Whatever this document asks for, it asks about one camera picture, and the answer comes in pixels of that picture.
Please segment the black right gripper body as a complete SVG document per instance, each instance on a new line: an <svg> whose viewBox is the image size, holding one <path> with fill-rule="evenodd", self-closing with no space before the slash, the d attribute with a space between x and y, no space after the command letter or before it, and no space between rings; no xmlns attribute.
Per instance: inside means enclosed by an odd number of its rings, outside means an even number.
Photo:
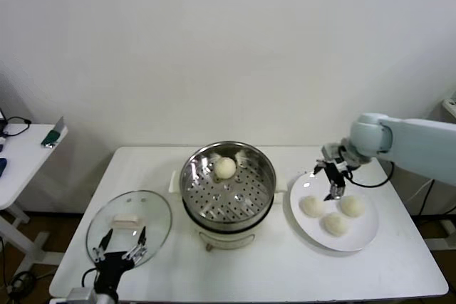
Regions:
<svg viewBox="0 0 456 304"><path fill-rule="evenodd" d="M346 186L344 175L338 170L337 166L334 163L326 162L324 169L330 184L336 187Z"/></svg>

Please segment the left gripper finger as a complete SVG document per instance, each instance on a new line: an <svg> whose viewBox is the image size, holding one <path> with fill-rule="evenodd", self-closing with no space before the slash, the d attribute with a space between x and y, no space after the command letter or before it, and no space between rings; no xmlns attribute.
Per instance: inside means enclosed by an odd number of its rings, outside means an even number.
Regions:
<svg viewBox="0 0 456 304"><path fill-rule="evenodd" d="M140 260L147 252L147 247L145 246L146 240L146 227L144 226L139 235L138 242L129 251L122 255L122 259Z"/></svg>
<svg viewBox="0 0 456 304"><path fill-rule="evenodd" d="M105 258L105 251L108 247L108 244L111 240L113 230L110 229L106 235L100 240L100 243L97 247L92 248L93 255L95 256L95 261L102 261Z"/></svg>

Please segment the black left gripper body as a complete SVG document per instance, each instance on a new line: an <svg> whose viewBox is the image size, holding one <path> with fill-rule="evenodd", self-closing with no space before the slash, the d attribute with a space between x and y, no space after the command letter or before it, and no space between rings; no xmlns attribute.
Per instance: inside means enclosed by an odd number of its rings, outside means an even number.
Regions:
<svg viewBox="0 0 456 304"><path fill-rule="evenodd" d="M110 252L104 255L103 260L95 262L98 271L96 292L115 292L122 275L135 267L134 261L124 257L124 254L124 251Z"/></svg>

